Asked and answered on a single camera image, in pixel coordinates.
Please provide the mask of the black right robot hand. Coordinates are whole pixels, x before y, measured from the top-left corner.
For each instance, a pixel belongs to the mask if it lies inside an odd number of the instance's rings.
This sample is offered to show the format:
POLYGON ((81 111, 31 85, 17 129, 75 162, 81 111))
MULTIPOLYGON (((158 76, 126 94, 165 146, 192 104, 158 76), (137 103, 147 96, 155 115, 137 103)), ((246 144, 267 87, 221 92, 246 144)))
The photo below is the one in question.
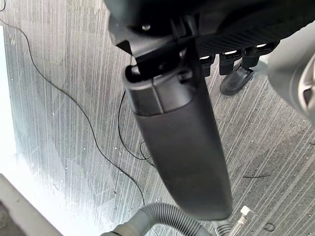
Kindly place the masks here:
POLYGON ((224 220, 232 196, 205 78, 260 56, 315 19, 312 0, 107 0, 114 45, 132 55, 123 82, 153 162, 178 206, 224 220))

